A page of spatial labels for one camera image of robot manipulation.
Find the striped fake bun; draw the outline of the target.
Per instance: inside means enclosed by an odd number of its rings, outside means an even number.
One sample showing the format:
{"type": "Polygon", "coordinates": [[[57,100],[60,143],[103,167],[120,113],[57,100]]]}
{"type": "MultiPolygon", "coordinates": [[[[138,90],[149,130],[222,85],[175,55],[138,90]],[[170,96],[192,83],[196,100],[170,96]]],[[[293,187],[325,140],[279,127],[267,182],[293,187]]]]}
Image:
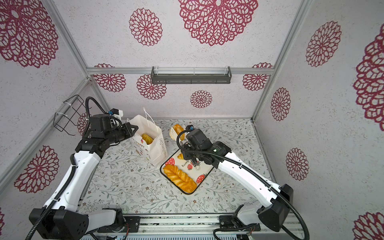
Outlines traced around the striped fake bun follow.
{"type": "Polygon", "coordinates": [[[154,139],[148,134],[142,134],[142,140],[146,142],[147,145],[151,145],[154,139]]]}

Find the white paper gift bag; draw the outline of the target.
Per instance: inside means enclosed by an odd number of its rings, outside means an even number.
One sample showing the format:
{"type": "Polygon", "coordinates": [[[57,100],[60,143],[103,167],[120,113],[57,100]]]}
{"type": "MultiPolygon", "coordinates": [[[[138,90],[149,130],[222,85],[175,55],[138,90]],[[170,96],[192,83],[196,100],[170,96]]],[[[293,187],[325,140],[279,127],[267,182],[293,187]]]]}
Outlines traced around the white paper gift bag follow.
{"type": "Polygon", "coordinates": [[[145,116],[137,115],[127,119],[132,126],[138,127],[132,137],[132,143],[139,155],[157,168],[168,159],[168,151],[162,129],[156,125],[146,109],[143,110],[145,116]]]}

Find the long braided fake bread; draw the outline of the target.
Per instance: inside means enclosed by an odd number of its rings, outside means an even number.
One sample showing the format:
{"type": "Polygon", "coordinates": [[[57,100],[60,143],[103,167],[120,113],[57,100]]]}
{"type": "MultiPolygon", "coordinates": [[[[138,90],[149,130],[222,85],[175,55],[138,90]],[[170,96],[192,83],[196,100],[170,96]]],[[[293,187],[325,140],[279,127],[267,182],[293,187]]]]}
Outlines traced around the long braided fake bread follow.
{"type": "Polygon", "coordinates": [[[177,166],[166,165],[163,171],[167,178],[186,194],[193,193],[197,183],[177,166]]]}

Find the round fake bun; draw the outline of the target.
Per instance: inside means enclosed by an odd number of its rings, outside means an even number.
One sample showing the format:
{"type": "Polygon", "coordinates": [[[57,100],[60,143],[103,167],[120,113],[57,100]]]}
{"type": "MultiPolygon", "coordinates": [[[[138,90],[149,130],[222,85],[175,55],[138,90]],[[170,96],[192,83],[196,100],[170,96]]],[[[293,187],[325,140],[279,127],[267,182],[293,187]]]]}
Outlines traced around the round fake bun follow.
{"type": "MultiPolygon", "coordinates": [[[[173,129],[174,129],[174,131],[175,131],[175,133],[176,133],[176,136],[178,136],[182,131],[184,131],[184,128],[183,128],[181,125],[179,125],[179,124],[174,125],[174,126],[173,126],[173,129]]],[[[185,140],[185,134],[182,134],[182,135],[180,136],[180,140],[181,140],[181,141],[184,141],[184,140],[185,140]]]]}

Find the white slotted serving tongs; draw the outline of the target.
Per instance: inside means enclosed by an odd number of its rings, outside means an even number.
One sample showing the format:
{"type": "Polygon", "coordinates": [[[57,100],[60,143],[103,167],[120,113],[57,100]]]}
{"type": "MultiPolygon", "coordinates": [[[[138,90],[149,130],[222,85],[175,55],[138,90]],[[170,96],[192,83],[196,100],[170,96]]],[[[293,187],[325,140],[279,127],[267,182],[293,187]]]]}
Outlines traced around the white slotted serving tongs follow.
{"type": "Polygon", "coordinates": [[[173,127],[170,129],[170,137],[171,137],[171,139],[174,140],[174,141],[176,141],[176,140],[177,140],[177,137],[178,137],[178,136],[176,136],[176,133],[175,133],[173,127]]]}

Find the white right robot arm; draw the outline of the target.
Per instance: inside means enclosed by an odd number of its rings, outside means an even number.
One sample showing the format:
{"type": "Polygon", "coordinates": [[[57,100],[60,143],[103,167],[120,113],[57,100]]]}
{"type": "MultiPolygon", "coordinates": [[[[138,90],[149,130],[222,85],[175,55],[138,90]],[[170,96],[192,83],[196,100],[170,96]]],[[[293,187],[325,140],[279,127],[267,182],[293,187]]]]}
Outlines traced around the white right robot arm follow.
{"type": "Polygon", "coordinates": [[[222,226],[213,231],[215,239],[218,239],[218,232],[253,231],[263,224],[274,232],[284,231],[297,240],[298,237],[284,225],[289,213],[293,213],[299,221],[304,239],[310,239],[307,224],[293,206],[294,190],[289,185],[280,186],[266,179],[244,163],[230,147],[220,141],[212,143],[192,125],[177,135],[176,142],[185,160],[200,160],[228,174],[258,200],[255,204],[239,206],[231,216],[228,227],[222,226]]]}

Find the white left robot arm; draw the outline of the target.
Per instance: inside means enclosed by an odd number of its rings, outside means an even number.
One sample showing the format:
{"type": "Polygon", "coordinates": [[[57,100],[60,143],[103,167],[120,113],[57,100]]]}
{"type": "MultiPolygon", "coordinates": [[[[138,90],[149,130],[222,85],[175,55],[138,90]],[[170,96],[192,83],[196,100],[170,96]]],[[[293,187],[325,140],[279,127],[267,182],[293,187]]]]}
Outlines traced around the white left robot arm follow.
{"type": "Polygon", "coordinates": [[[139,128],[122,123],[122,111],[105,111],[93,97],[86,98],[85,110],[88,123],[75,153],[70,156],[71,165],[51,199],[30,213],[33,226],[27,240],[35,233],[45,240],[80,240],[100,228],[118,233],[127,226],[120,209],[80,214],[78,208],[106,150],[132,138],[139,128]]]}

